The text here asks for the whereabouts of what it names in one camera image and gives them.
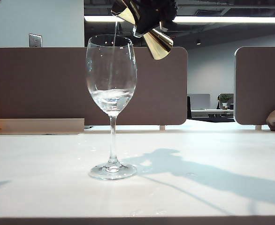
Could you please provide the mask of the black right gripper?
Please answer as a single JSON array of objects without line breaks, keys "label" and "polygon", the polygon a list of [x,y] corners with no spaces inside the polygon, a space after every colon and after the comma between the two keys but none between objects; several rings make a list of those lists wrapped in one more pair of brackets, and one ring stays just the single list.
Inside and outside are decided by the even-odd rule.
[{"label": "black right gripper", "polygon": [[135,0],[139,19],[133,29],[137,38],[159,26],[160,22],[173,21],[177,14],[176,0]]}]

